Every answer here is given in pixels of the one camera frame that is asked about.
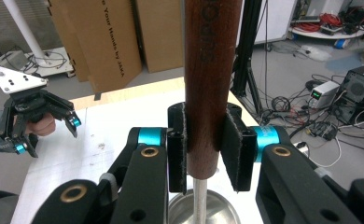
workbench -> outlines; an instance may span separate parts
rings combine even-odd
[[[72,100],[82,121],[78,136],[75,139],[63,122],[57,121],[55,133],[40,138],[36,147],[39,158],[30,165],[12,223],[30,223],[40,205],[64,182],[88,179],[98,183],[123,150],[132,127],[167,127],[167,108],[185,101],[184,87],[181,77]],[[231,93],[228,101],[241,106]],[[257,125],[245,110],[243,121],[247,126]],[[217,172],[208,179],[208,188],[233,205],[241,223],[262,223],[255,201],[259,167],[255,163],[249,192],[232,191],[220,157]],[[190,176],[188,189],[192,189]]]

cardboard box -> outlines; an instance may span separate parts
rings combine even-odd
[[[149,73],[183,66],[180,1],[135,0],[135,9]]]
[[[122,89],[141,73],[130,0],[50,0],[49,11],[78,79],[94,92]]]

stainless steel bowl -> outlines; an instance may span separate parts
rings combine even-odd
[[[237,212],[222,195],[207,191],[206,224],[240,224]],[[168,207],[168,220],[170,224],[193,224],[193,190],[189,189],[186,195],[176,195]]]

human hand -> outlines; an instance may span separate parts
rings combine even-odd
[[[25,133],[33,133],[39,136],[46,136],[56,130],[56,121],[50,113],[43,115],[42,120],[37,123],[27,122]]]

white pole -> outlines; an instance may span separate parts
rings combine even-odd
[[[16,4],[15,0],[3,0],[5,5],[7,6],[10,15],[13,17],[14,22],[16,22],[19,27],[22,35],[24,36],[25,41],[27,41],[28,46],[30,46],[31,51],[36,57],[36,62],[39,64],[47,64],[45,59],[45,54],[42,49],[39,47],[33,33],[31,32],[30,27],[22,16],[19,7]]]

